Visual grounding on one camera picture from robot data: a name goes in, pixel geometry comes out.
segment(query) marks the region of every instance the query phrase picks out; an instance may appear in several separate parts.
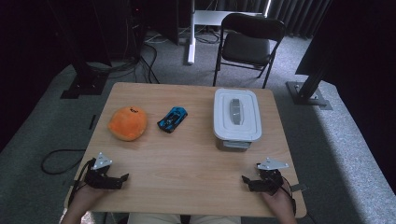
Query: white desk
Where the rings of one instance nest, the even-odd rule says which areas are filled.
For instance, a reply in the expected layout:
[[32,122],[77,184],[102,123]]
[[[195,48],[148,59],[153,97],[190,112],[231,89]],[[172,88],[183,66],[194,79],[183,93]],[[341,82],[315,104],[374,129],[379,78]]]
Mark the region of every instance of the white desk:
[[[232,11],[206,11],[195,10],[195,0],[191,0],[191,37],[189,47],[189,64],[194,64],[195,58],[195,25],[216,25],[220,26],[224,17]],[[257,16],[262,13],[241,12],[247,15]]]

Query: chair seat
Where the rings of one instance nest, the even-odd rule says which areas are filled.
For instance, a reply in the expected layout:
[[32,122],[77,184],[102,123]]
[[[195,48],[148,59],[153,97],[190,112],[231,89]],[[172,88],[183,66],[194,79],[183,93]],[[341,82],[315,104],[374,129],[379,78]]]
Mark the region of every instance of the chair seat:
[[222,57],[231,62],[265,66],[270,60],[270,42],[241,34],[227,34]]

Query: stuffed pumpkin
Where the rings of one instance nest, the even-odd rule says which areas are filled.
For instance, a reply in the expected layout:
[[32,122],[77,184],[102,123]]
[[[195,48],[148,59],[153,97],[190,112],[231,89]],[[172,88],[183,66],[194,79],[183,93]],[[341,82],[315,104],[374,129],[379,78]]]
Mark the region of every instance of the stuffed pumpkin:
[[120,140],[133,141],[143,134],[147,124],[146,111],[132,105],[117,110],[107,124],[107,128]]

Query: wooden table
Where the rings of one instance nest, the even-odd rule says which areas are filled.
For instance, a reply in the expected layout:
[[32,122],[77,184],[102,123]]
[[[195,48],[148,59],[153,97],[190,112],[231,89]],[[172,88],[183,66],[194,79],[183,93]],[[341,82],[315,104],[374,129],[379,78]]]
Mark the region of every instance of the wooden table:
[[[246,152],[215,146],[213,103],[216,87],[116,83],[107,99],[82,165],[103,152],[113,164],[108,176],[130,174],[122,189],[111,192],[92,211],[145,212],[184,215],[272,217],[241,175],[259,179],[257,162],[267,157],[287,162],[281,173],[294,185],[297,175],[271,91],[252,89],[258,98],[262,138]],[[116,139],[106,125],[112,114],[138,105],[148,114],[148,127],[133,142]],[[157,126],[173,106],[189,115],[173,133]],[[303,195],[294,192],[297,217],[306,213]]]

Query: black curtain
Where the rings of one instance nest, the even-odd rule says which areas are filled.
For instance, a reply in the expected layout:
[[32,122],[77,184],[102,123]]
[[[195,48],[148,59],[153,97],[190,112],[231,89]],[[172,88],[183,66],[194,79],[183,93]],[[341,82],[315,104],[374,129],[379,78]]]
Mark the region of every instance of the black curtain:
[[323,76],[336,86],[393,191],[395,11],[395,2],[389,0],[333,0],[296,71]]

